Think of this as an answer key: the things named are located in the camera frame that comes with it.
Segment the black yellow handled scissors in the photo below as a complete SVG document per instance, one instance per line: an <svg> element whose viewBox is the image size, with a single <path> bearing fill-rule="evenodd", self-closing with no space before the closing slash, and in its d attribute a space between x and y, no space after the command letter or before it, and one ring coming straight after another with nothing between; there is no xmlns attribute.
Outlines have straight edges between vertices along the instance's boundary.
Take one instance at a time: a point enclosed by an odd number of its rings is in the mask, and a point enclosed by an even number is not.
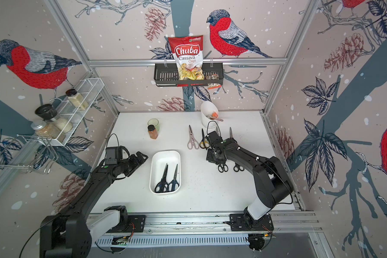
<svg viewBox="0 0 387 258"><path fill-rule="evenodd" d="M208 140L206 139L206 136L205 136L203 129L201 129L201 132L202 132L202 140L200 141L200 148L201 149L208 149L210 147L210 144L209 144Z"/></svg>

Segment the white plastic storage box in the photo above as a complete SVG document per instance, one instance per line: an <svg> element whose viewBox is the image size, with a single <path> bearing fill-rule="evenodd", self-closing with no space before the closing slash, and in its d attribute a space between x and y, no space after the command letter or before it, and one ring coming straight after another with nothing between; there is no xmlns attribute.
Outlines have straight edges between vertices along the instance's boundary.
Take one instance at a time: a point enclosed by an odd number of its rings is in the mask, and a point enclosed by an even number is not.
<svg viewBox="0 0 387 258"><path fill-rule="evenodd" d="M155 195L176 194L182 184L181 156L175 150L154 154L151 162L149 188Z"/></svg>

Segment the pink handled kitchen scissors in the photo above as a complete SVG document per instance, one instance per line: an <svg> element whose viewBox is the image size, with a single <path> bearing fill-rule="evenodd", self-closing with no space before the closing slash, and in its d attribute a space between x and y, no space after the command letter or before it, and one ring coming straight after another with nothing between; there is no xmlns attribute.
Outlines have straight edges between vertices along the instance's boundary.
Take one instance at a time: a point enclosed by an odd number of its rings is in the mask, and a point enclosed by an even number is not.
<svg viewBox="0 0 387 258"><path fill-rule="evenodd" d="M199 149L200 148L198 141L194 137L191 125L189 125L189 140L187 143L187 147L188 147L188 149Z"/></svg>

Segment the black handled long scissors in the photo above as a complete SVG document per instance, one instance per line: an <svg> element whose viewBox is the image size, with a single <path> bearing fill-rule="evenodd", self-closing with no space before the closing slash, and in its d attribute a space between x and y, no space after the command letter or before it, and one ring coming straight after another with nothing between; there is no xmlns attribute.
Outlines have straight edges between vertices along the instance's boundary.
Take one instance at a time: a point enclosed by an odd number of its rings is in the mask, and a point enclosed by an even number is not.
<svg viewBox="0 0 387 258"><path fill-rule="evenodd" d="M162 177L161 177L161 180L157 183L157 185L154 189L154 192L156 194L168 192L168 182L167 182L168 166L169 165L166 164L164 171L163 171L163 174L162 174Z"/></svg>

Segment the dark blue handled scissors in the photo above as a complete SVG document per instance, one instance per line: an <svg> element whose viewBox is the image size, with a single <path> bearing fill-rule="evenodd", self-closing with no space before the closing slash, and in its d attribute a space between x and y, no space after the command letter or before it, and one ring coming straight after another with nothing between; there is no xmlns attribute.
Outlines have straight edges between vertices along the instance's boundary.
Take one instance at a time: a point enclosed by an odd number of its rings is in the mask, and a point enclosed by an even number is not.
<svg viewBox="0 0 387 258"><path fill-rule="evenodd" d="M177 188L180 186L180 184L177 181L177 176L178 176L178 164L176 165L173 179L168 184L168 192L173 192L177 190Z"/></svg>

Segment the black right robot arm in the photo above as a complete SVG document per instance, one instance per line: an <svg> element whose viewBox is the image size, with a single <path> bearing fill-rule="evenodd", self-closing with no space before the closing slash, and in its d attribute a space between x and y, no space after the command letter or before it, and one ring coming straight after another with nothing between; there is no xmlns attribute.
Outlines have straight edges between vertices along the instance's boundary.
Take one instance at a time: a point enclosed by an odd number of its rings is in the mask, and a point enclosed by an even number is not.
<svg viewBox="0 0 387 258"><path fill-rule="evenodd" d="M216 131L205 136L210 147L207 149L206 160L218 166L218 171L228 171L226 162L235 163L238 170L242 168L253 176L257 197L240 218L232 218L229 225L232 230L268 230L263 220L269 212L294 191L290 176L277 157L266 158L242 148L233 137L222 139Z"/></svg>

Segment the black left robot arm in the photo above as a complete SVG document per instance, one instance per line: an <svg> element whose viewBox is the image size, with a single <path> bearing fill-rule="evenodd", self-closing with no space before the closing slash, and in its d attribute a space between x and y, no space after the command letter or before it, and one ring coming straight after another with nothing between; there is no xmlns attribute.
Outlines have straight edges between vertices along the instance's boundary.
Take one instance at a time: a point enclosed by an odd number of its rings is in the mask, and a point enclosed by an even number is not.
<svg viewBox="0 0 387 258"><path fill-rule="evenodd" d="M87 219L93 207L121 174L132 175L148 160L142 152L120 160L111 153L90 174L88 183L57 215L47 216L40 226L41 258L86 258L97 240L91 236Z"/></svg>

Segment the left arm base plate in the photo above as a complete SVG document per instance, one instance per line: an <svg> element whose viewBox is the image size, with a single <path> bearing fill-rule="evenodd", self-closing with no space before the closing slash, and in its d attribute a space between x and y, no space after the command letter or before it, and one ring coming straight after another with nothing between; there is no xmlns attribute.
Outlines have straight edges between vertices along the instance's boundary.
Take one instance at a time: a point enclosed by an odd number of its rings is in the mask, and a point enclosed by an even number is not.
<svg viewBox="0 0 387 258"><path fill-rule="evenodd" d="M128 216L128 221L119 223L115 231L118 233L142 233L145 223L145 215L130 215Z"/></svg>

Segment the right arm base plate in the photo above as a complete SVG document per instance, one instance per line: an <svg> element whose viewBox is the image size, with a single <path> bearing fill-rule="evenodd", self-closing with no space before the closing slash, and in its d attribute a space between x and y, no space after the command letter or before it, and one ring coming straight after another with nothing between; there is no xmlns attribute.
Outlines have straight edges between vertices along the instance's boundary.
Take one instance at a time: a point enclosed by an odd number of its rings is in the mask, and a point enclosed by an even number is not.
<svg viewBox="0 0 387 258"><path fill-rule="evenodd" d="M230 214L230 219L225 224L231 227L232 231L273 231L274 226L270 214L254 220L249 214Z"/></svg>

